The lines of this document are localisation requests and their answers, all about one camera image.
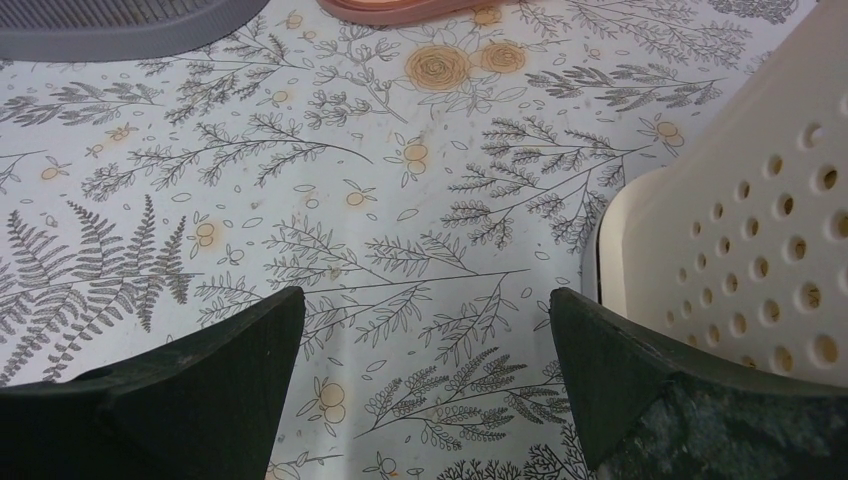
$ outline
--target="leafy branch print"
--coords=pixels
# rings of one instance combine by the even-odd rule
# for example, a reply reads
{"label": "leafy branch print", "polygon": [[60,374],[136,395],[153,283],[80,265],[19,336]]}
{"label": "leafy branch print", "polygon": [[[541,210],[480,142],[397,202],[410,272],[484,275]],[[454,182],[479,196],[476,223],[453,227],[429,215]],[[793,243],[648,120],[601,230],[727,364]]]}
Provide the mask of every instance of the leafy branch print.
{"label": "leafy branch print", "polygon": [[433,325],[425,327],[418,338],[423,338],[424,346],[428,347],[434,333],[441,335],[442,342],[446,342],[446,345],[438,348],[441,353],[436,356],[436,360],[441,360],[444,364],[453,358],[456,366],[459,366],[460,350],[464,351],[465,356],[470,360],[473,351],[472,342],[479,341],[485,345],[488,338],[494,338],[496,322],[509,327],[509,322],[502,315],[501,309],[508,308],[517,312],[518,307],[503,298],[501,294],[501,284],[506,277],[507,274],[501,276],[489,295],[463,303],[459,315],[455,317],[443,313],[434,315]]}
{"label": "leafy branch print", "polygon": [[568,33],[571,25],[563,15],[550,14],[545,7],[537,6],[527,0],[517,2],[518,10],[525,25],[533,26],[533,33],[538,33],[542,38],[557,38],[561,33]]}
{"label": "leafy branch print", "polygon": [[751,38],[749,30],[731,22],[694,23],[697,13],[685,0],[565,1],[581,28],[601,38],[632,37],[669,63],[694,60],[735,69]]}
{"label": "leafy branch print", "polygon": [[179,304],[186,303],[191,278],[180,258],[185,219],[156,248],[153,203],[145,197],[144,211],[133,235],[126,239],[112,231],[117,226],[81,205],[68,202],[82,233],[80,249],[69,252],[49,235],[13,211],[6,224],[14,261],[0,259],[0,343],[24,332],[6,359],[0,385],[7,385],[35,352],[53,342],[47,355],[45,380],[61,378],[62,371],[91,341],[125,315],[136,315],[146,330],[159,294],[168,289]]}
{"label": "leafy branch print", "polygon": [[5,168],[0,166],[0,168],[3,168],[3,170],[0,171],[0,193],[6,195],[6,189],[3,187],[3,184],[6,183],[7,180],[11,180],[16,183],[21,182],[21,178],[15,175],[15,166],[18,164],[18,162],[28,157],[29,155],[35,155],[36,153],[42,152],[46,152],[46,150],[39,150],[36,152],[26,153],[14,153],[12,155],[0,155],[0,162],[9,161],[8,159],[10,158],[12,159],[11,162],[7,164]]}
{"label": "leafy branch print", "polygon": [[285,462],[275,463],[273,461],[268,462],[268,468],[266,470],[265,479],[266,480],[287,480],[290,478],[294,478],[300,480],[300,470],[307,466],[310,463],[314,463],[320,466],[324,466],[324,463],[327,460],[333,458],[341,458],[343,455],[321,455],[317,457],[313,457],[309,454],[309,451],[305,451],[297,456],[294,460],[289,460]]}
{"label": "leafy branch print", "polygon": [[[492,442],[504,438],[506,433],[499,428],[512,421],[514,414],[538,424],[567,423],[568,420],[560,415],[570,412],[571,407],[562,395],[558,369],[549,365],[544,370],[545,381],[514,386],[513,374],[526,369],[527,365],[510,364],[509,354],[489,359],[497,350],[490,348],[481,352],[452,376],[437,376],[437,368],[429,366],[405,381],[392,380],[365,405],[365,411],[374,416],[374,424],[356,438],[397,422],[419,422],[422,444],[430,443],[450,451],[462,449],[463,441]],[[402,387],[406,393],[401,396]],[[440,400],[439,396],[431,402],[430,392],[437,389],[446,399]],[[494,395],[503,398],[507,406],[481,409],[466,404]]]}
{"label": "leafy branch print", "polygon": [[574,480],[594,480],[595,473],[586,466],[580,439],[574,423],[562,425],[562,445],[565,451],[557,455],[548,445],[530,447],[530,459],[524,464],[524,478],[528,480],[548,480],[552,478],[572,478]]}
{"label": "leafy branch print", "polygon": [[719,13],[742,18],[762,18],[772,25],[786,23],[798,10],[798,0],[707,0]]}
{"label": "leafy branch print", "polygon": [[530,86],[544,88],[554,98],[576,98],[586,91],[601,90],[594,98],[607,102],[608,107],[620,107],[616,112],[654,102],[664,103],[666,108],[703,105],[722,94],[715,86],[722,78],[687,82],[677,78],[676,69],[656,63],[617,68],[620,70],[606,74],[597,68],[577,66],[562,73],[544,71],[527,77]]}
{"label": "leafy branch print", "polygon": [[[136,175],[145,177],[156,174],[151,185],[156,190],[177,185],[189,166],[208,162],[208,166],[197,169],[200,180],[209,186],[215,186],[224,174],[224,169],[250,157],[268,158],[268,163],[259,164],[256,185],[264,187],[271,178],[276,178],[286,165],[301,162],[314,162],[328,149],[344,152],[368,163],[371,160],[351,149],[329,143],[313,142],[301,138],[303,124],[289,120],[283,123],[281,114],[253,114],[248,128],[242,133],[230,134],[224,123],[200,123],[195,128],[200,140],[206,145],[202,148],[181,149],[174,152],[172,146],[156,145],[131,153],[131,168],[121,169],[117,163],[99,167],[91,177],[82,183],[86,198],[103,202],[135,182]],[[280,147],[282,152],[265,154]]]}
{"label": "leafy branch print", "polygon": [[274,275],[269,283],[275,290],[283,286],[315,286],[325,277],[338,278],[355,271],[367,272],[390,282],[362,266],[356,253],[344,244],[333,244],[333,231],[325,231],[321,222],[310,225],[309,218],[298,222],[292,217],[290,222],[281,220],[274,227],[278,229],[279,237],[271,235],[269,240],[262,242],[263,245],[281,254],[291,253],[289,257],[275,258],[265,265],[265,269]]}
{"label": "leafy branch print", "polygon": [[348,98],[347,92],[328,93],[318,89],[313,93],[314,100],[309,102],[315,110],[306,112],[305,118],[313,129],[322,125],[344,126],[348,119],[364,115],[391,115],[407,123],[389,103],[391,101],[392,82],[380,80],[370,64],[379,60],[390,62],[397,57],[399,42],[389,42],[385,37],[372,46],[366,43],[379,29],[362,25],[343,24],[337,40],[320,41],[314,45],[319,60],[336,59],[349,63],[351,70],[339,70],[340,65],[322,66],[312,84],[316,87],[343,81],[365,89],[369,98]]}
{"label": "leafy branch print", "polygon": [[256,286],[246,286],[245,277],[233,281],[230,272],[226,275],[213,276],[209,283],[204,281],[202,285],[196,287],[194,296],[201,297],[204,301],[212,300],[212,306],[201,307],[201,316],[197,323],[201,327],[212,325],[262,300],[262,296],[255,293],[255,290]]}
{"label": "leafy branch print", "polygon": [[[464,332],[477,342],[482,334],[482,342],[485,342],[495,333],[495,321],[509,325],[502,307],[517,309],[502,298],[500,285],[506,276],[520,271],[478,273],[472,270],[463,262],[467,247],[450,233],[429,231],[421,234],[417,242],[388,237],[367,241],[364,249],[369,253],[363,258],[370,260],[369,265],[361,261],[348,245],[336,243],[333,230],[326,229],[321,222],[312,223],[308,217],[302,221],[292,218],[280,221],[274,228],[277,232],[262,242],[267,249],[280,255],[265,264],[265,270],[270,274],[267,281],[273,290],[286,286],[306,289],[301,349],[307,359],[325,348],[326,342],[339,329],[355,327],[354,343],[370,344],[372,348],[376,348],[380,341],[389,340],[396,332],[408,333],[413,322],[422,321],[421,303],[433,300],[429,292],[431,286],[438,282],[498,278],[490,295],[462,306],[461,311],[467,318],[437,322],[438,328],[432,328],[434,333],[445,329],[441,341],[454,343],[455,348],[452,347],[449,352],[451,355],[460,348],[469,357],[472,355],[472,346],[455,341],[452,335]],[[455,274],[427,275],[433,264]],[[352,283],[338,283],[338,287],[318,288],[322,282],[337,282],[347,276],[356,278],[351,280]],[[262,298],[256,293],[255,286],[246,285],[244,277],[234,280],[229,273],[212,277],[208,283],[196,287],[195,297],[201,297],[204,302],[211,301],[211,305],[200,310],[198,323],[201,326],[232,316]],[[465,315],[469,311],[474,311],[475,315]],[[467,330],[468,325],[475,331]],[[432,335],[427,336],[426,346],[430,344]]]}
{"label": "leafy branch print", "polygon": [[121,109],[128,106],[161,107],[155,98],[162,93],[142,83],[114,82],[101,89],[83,82],[70,82],[44,101],[32,95],[6,100],[0,106],[0,123],[12,120],[29,127],[56,119],[66,126],[102,125],[121,118]]}
{"label": "leafy branch print", "polygon": [[[541,119],[531,116],[522,120],[496,118],[492,121],[495,128],[483,132],[488,142],[482,149],[492,161],[487,167],[466,165],[463,181],[448,190],[461,195],[485,194],[487,199],[455,202],[442,216],[442,224],[445,228],[474,227],[468,233],[472,245],[491,242],[502,250],[512,240],[511,215],[522,207],[549,222],[557,244],[570,245],[569,253],[579,253],[608,202],[602,193],[589,188],[590,181],[603,188],[623,185],[624,158],[649,145],[614,147],[606,137],[577,130],[565,130],[568,141],[561,142],[553,127]],[[532,168],[539,168],[538,174]],[[573,173],[542,183],[541,178],[558,177],[561,171]],[[566,190],[574,184],[577,188]],[[578,200],[576,209],[570,207],[572,198]],[[503,206],[495,207],[492,202]]]}
{"label": "leafy branch print", "polygon": [[253,96],[263,82],[284,68],[305,69],[289,60],[289,49],[275,34],[267,32],[263,15],[257,15],[221,42],[201,47],[189,56],[142,60],[138,67],[146,76],[159,75],[175,64],[186,65],[188,76],[177,88],[180,105],[165,114],[172,125],[193,116],[204,116],[233,98]]}
{"label": "leafy branch print", "polygon": [[473,458],[460,460],[446,468],[436,480],[519,480],[521,469],[510,462],[498,460],[483,462]]}

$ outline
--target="botanical print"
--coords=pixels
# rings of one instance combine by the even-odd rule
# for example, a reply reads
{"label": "botanical print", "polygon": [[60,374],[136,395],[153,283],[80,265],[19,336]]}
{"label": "botanical print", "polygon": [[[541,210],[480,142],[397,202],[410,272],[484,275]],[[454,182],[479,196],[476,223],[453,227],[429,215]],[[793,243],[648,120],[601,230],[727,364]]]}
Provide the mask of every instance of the botanical print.
{"label": "botanical print", "polygon": [[628,37],[631,44],[669,63],[704,62],[734,69],[752,36],[750,30],[730,20],[700,21],[703,10],[693,8],[688,0],[563,1],[570,22],[563,15],[548,14],[544,8],[525,7],[523,4],[530,3],[526,0],[519,1],[522,18],[534,30],[548,35],[554,35],[557,27],[564,31],[579,27],[601,39]]}
{"label": "botanical print", "polygon": [[157,241],[156,214],[146,196],[138,227],[124,238],[113,234],[116,224],[108,218],[73,202],[67,207],[82,233],[78,248],[61,243],[62,237],[28,222],[18,210],[8,215],[10,258],[0,259],[0,343],[16,338],[16,344],[0,385],[36,355],[45,356],[42,349],[47,350],[44,380],[61,378],[83,342],[125,315],[137,316],[150,332],[166,289],[177,302],[186,302],[195,274],[183,271],[180,258],[185,218]]}
{"label": "botanical print", "polygon": [[576,98],[592,92],[595,99],[607,102],[608,107],[617,107],[616,112],[653,102],[663,103],[666,108],[700,106],[722,93],[716,87],[721,78],[687,82],[677,78],[676,69],[658,63],[616,67],[618,70],[609,74],[597,68],[577,66],[562,73],[545,71],[527,77],[530,86],[544,88],[554,98]]}
{"label": "botanical print", "polygon": [[[419,47],[406,59],[406,75],[393,83],[425,94],[418,104],[428,105],[431,115],[437,109],[446,113],[464,111],[467,116],[485,114],[496,103],[512,102],[524,95],[526,87],[496,91],[492,85],[504,74],[524,68],[525,50],[531,46],[501,38],[500,30],[481,33],[475,28],[459,36],[455,30],[460,25],[451,20],[438,29],[424,25],[400,30],[401,36]],[[532,47],[544,51],[550,43]]]}
{"label": "botanical print", "polygon": [[784,23],[798,9],[798,0],[707,0],[716,11],[749,18],[759,17],[771,24]]}
{"label": "botanical print", "polygon": [[203,183],[215,186],[227,166],[232,166],[246,157],[260,156],[277,147],[287,148],[282,153],[272,155],[268,163],[260,164],[260,172],[254,182],[256,185],[264,186],[266,182],[280,175],[286,165],[297,161],[314,162],[327,149],[343,151],[373,163],[364,155],[348,148],[304,140],[300,137],[302,129],[302,123],[295,123],[291,119],[287,123],[284,122],[282,114],[252,115],[248,128],[237,134],[227,132],[224,123],[199,123],[195,131],[199,132],[200,139],[206,142],[203,148],[175,151],[172,146],[156,145],[136,150],[131,152],[129,158],[134,164],[131,168],[121,169],[117,163],[99,167],[91,177],[85,179],[82,191],[87,198],[103,202],[118,190],[131,186],[136,175],[147,177],[154,174],[156,178],[150,185],[161,190],[177,185],[185,175],[187,166],[197,165],[206,158],[209,159],[209,166],[197,169],[197,174]]}
{"label": "botanical print", "polygon": [[497,118],[492,126],[482,145],[491,162],[467,164],[463,181],[448,186],[466,199],[454,202],[442,223],[470,227],[472,245],[491,243],[499,250],[512,243],[513,217],[524,212],[546,220],[556,244],[569,245],[568,253],[583,251],[609,201],[599,189],[622,185],[625,157],[653,144],[617,146],[578,130],[564,130],[561,141],[553,125],[535,116]]}
{"label": "botanical print", "polygon": [[[309,102],[316,111],[307,112],[305,116],[310,120],[310,127],[318,129],[325,124],[342,127],[351,117],[383,114],[391,115],[401,123],[407,123],[405,118],[389,106],[392,82],[380,80],[373,67],[375,62],[389,62],[397,57],[399,53],[396,49],[400,43],[389,42],[386,37],[381,37],[373,47],[366,45],[365,42],[372,40],[373,35],[377,33],[379,31],[372,28],[345,25],[340,29],[337,40],[315,42],[316,58],[331,59],[336,64],[321,66],[312,84],[330,87],[331,84],[342,81],[350,87],[364,88],[369,96],[348,99],[348,94],[344,91],[327,93],[323,89],[317,90],[313,93],[315,101]],[[349,64],[351,69],[340,70],[337,66],[339,59]]]}
{"label": "botanical print", "polygon": [[0,106],[0,123],[8,120],[23,126],[41,125],[57,120],[65,126],[91,123],[102,125],[121,118],[127,107],[161,107],[156,97],[162,90],[143,83],[115,82],[95,87],[83,82],[70,82],[48,97],[19,95]]}
{"label": "botanical print", "polygon": [[594,480],[550,291],[812,5],[510,0],[383,28],[271,0],[191,52],[0,60],[0,386],[295,286],[265,480]]}
{"label": "botanical print", "polygon": [[180,105],[165,113],[165,118],[176,125],[195,115],[207,115],[234,98],[252,97],[280,70],[309,68],[310,62],[296,65],[288,57],[288,47],[279,36],[268,32],[265,17],[260,14],[220,44],[207,45],[189,56],[142,60],[138,67],[147,77],[178,64],[186,69],[187,78],[177,89]]}

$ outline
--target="hole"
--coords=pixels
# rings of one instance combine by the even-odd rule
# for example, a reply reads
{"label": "hole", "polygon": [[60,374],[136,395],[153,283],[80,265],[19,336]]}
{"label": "hole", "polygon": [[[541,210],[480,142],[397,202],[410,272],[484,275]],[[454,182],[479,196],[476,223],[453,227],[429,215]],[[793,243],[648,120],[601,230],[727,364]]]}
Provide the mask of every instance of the hole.
{"label": "hole", "polygon": [[728,295],[733,295],[739,289],[739,279],[736,275],[730,274],[724,279],[724,292]]}
{"label": "hole", "polygon": [[745,332],[748,331],[748,320],[745,319],[745,315],[741,313],[737,313],[733,315],[733,320],[730,322],[730,333],[733,334],[734,337],[741,337],[745,335]]}
{"label": "hole", "polygon": [[763,257],[758,257],[751,264],[751,277],[754,280],[762,280],[768,275],[768,260]]}
{"label": "hole", "polygon": [[711,346],[718,345],[718,342],[721,340],[721,332],[715,325],[710,325],[710,330],[707,336],[707,343],[709,343]]}
{"label": "hole", "polygon": [[834,240],[848,238],[848,212],[836,212],[830,219],[830,235]]}
{"label": "hole", "polygon": [[773,155],[766,163],[766,178],[777,176],[781,170],[783,170],[783,159],[778,155]]}
{"label": "hole", "polygon": [[783,194],[780,198],[777,199],[777,203],[774,206],[775,214],[777,218],[786,218],[792,213],[792,210],[795,208],[795,200],[791,195]]}
{"label": "hole", "polygon": [[819,335],[813,341],[813,358],[822,367],[832,367],[839,360],[839,346],[827,335]]}
{"label": "hole", "polygon": [[760,222],[756,218],[749,218],[745,222],[745,230],[742,232],[742,235],[750,240],[756,237],[758,233],[760,233]]}
{"label": "hole", "polygon": [[727,253],[730,252],[730,240],[727,237],[721,237],[721,240],[718,241],[716,251],[719,256],[727,255]]}
{"label": "hole", "polygon": [[760,319],[766,326],[774,325],[780,321],[780,306],[774,300],[766,300],[760,309]]}
{"label": "hole", "polygon": [[757,362],[755,362],[754,359],[749,357],[748,355],[742,357],[742,365],[745,365],[748,368],[757,368]]}
{"label": "hole", "polygon": [[842,289],[842,293],[848,295],[848,268],[842,269],[837,282],[839,283],[839,288]]}
{"label": "hole", "polygon": [[792,237],[786,244],[786,258],[790,262],[803,260],[807,256],[807,242],[801,237]]}
{"label": "hole", "polygon": [[701,305],[706,308],[709,307],[711,303],[713,303],[713,291],[709,288],[705,288],[701,293]]}
{"label": "hole", "polygon": [[713,221],[717,222],[721,220],[721,216],[724,215],[724,206],[720,203],[716,203],[713,207]]}
{"label": "hole", "polygon": [[804,312],[812,312],[821,305],[821,290],[814,283],[805,283],[798,290],[798,305]]}
{"label": "hole", "polygon": [[816,174],[815,187],[819,193],[827,192],[836,186],[836,179],[839,178],[839,173],[830,165],[826,165],[819,169]]}
{"label": "hole", "polygon": [[748,195],[751,194],[751,184],[748,182],[742,182],[736,187],[736,199],[740,202],[748,198]]}
{"label": "hole", "polygon": [[824,129],[818,123],[811,123],[801,132],[801,147],[813,148],[824,138]]}
{"label": "hole", "polygon": [[792,359],[792,354],[786,347],[777,347],[774,349],[772,356],[772,370],[775,373],[789,373],[795,366],[795,361]]}

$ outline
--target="orange flower print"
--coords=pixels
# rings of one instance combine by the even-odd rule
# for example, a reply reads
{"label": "orange flower print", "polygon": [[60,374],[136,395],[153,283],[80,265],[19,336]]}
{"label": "orange flower print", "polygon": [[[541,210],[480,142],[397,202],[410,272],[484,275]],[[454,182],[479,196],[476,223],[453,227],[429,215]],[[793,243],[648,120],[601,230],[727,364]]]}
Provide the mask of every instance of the orange flower print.
{"label": "orange flower print", "polygon": [[493,5],[486,5],[473,9],[474,17],[471,21],[478,27],[488,27],[501,21],[501,10]]}
{"label": "orange flower print", "polygon": [[480,68],[487,72],[512,73],[524,68],[524,50],[509,42],[491,43],[479,52]]}
{"label": "orange flower print", "polygon": [[683,137],[680,135],[680,129],[671,122],[661,122],[657,124],[657,133],[662,137],[663,142],[670,147],[682,147]]}
{"label": "orange flower print", "polygon": [[409,56],[406,74],[416,88],[433,92],[455,89],[468,80],[471,62],[462,50],[447,45],[423,47]]}
{"label": "orange flower print", "polygon": [[661,113],[656,114],[653,121],[641,117],[639,121],[650,130],[637,130],[637,132],[647,137],[653,137],[655,142],[661,141],[665,149],[672,156],[677,157],[679,154],[677,149],[686,143],[686,139],[680,133],[680,127],[672,122],[663,120]]}
{"label": "orange flower print", "polygon": [[290,13],[288,18],[286,18],[286,28],[289,30],[300,28],[300,24],[302,23],[303,17],[295,12]]}

